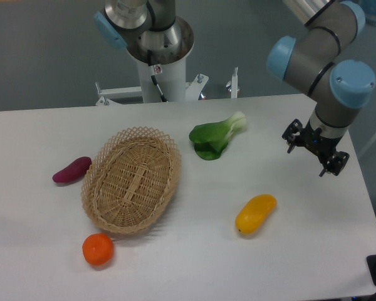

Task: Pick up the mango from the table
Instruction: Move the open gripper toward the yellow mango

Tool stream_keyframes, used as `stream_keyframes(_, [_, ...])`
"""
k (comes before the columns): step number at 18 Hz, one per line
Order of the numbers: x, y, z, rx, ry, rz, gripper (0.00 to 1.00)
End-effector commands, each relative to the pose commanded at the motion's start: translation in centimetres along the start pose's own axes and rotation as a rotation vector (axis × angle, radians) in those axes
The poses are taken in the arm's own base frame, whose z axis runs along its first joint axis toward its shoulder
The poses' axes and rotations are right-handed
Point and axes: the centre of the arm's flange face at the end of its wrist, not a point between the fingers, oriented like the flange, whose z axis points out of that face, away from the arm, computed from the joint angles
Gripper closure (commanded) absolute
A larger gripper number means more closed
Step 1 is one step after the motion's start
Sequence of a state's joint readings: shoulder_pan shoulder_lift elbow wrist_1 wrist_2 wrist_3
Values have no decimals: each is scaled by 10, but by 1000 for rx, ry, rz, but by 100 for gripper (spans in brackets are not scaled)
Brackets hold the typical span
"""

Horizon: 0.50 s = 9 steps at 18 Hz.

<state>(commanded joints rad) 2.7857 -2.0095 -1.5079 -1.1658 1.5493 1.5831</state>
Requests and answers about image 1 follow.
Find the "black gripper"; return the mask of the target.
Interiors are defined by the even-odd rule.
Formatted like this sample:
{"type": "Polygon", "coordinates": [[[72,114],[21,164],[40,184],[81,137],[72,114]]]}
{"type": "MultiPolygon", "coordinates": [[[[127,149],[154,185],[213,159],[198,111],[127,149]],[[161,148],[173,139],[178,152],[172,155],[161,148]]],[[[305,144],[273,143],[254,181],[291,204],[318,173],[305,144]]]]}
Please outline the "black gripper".
{"type": "Polygon", "coordinates": [[[348,153],[336,151],[336,146],[340,141],[339,137],[331,139],[317,135],[310,122],[303,130],[302,123],[298,119],[294,119],[283,132],[282,139],[288,145],[287,153],[291,153],[295,147],[305,147],[316,155],[323,166],[319,173],[320,177],[326,173],[338,176],[350,158],[348,153]]]}

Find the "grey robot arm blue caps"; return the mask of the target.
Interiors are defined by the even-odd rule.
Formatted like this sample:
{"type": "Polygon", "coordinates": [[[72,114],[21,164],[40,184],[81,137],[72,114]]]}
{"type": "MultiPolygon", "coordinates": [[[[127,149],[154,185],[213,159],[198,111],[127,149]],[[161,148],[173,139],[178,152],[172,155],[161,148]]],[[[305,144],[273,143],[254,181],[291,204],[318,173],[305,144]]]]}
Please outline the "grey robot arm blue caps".
{"type": "MultiPolygon", "coordinates": [[[[317,156],[323,172],[338,175],[348,161],[336,147],[376,84],[361,61],[335,58],[365,26],[362,8],[350,1],[286,1],[307,28],[300,40],[282,37],[266,61],[270,73],[316,102],[306,125],[295,120],[283,133],[290,149],[317,156]]],[[[185,61],[194,45],[191,26],[175,13],[174,1],[107,1],[95,13],[102,37],[136,61],[144,102],[189,102],[198,82],[185,82],[185,61]]]]}

